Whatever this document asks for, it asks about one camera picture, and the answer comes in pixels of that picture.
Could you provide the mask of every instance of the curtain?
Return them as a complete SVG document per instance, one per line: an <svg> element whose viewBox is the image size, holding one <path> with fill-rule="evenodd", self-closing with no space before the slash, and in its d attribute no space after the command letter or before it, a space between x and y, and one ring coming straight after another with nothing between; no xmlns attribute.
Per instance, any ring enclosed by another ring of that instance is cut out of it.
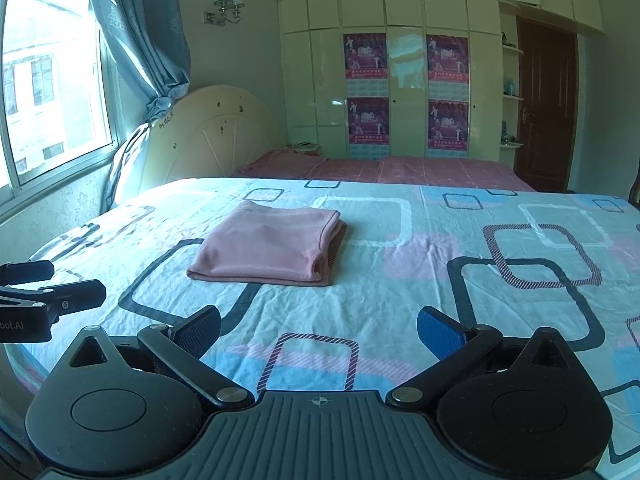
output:
<svg viewBox="0 0 640 480"><path fill-rule="evenodd" d="M187 93L191 55L182 31L178 0L91 0L91 4L118 72L147 103L144 123L113 159L102 197L105 212L122 195L127 180L136 185L146 154L149 125Z"/></svg>

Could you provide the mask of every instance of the wooden door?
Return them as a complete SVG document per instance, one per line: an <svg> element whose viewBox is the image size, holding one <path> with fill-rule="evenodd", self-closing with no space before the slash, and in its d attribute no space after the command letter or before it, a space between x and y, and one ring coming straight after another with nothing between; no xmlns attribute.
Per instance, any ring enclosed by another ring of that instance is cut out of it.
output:
<svg viewBox="0 0 640 480"><path fill-rule="evenodd" d="M537 191L566 191L577 103L575 34L518 20L520 140L516 174Z"/></svg>

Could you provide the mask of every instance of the patterned bedsheet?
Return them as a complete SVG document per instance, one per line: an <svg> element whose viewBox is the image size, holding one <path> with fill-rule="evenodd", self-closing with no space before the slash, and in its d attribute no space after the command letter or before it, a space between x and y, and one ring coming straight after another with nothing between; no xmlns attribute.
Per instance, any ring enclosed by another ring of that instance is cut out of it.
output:
<svg viewBox="0 0 640 480"><path fill-rule="evenodd" d="M241 200L338 209L349 229L327 288L194 282L202 239ZM56 238L52 284L97 278L104 305L65 316L28 350L51 369L85 325L135 334L205 304L223 316L203 361L254 392L376 389L435 357L416 317L433 305L504 335L556 327L605 396L599 466L640 475L640 212L610 196L354 182L202 179L151 190Z"/></svg>

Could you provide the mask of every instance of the folded pink towel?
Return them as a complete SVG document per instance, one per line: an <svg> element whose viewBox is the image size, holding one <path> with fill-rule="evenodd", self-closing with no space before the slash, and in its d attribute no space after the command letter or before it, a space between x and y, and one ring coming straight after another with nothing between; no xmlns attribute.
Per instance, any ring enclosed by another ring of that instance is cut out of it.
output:
<svg viewBox="0 0 640 480"><path fill-rule="evenodd" d="M187 276L207 282L327 286L346 225L328 209L279 209L245 200L200 247Z"/></svg>

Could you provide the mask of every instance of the headboard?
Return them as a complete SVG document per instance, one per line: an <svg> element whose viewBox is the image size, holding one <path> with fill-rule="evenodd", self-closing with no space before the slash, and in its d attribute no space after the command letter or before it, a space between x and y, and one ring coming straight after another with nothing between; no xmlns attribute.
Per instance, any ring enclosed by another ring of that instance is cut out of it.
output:
<svg viewBox="0 0 640 480"><path fill-rule="evenodd" d="M200 88L151 127L140 193L182 178L231 176L285 142L267 107L246 90Z"/></svg>

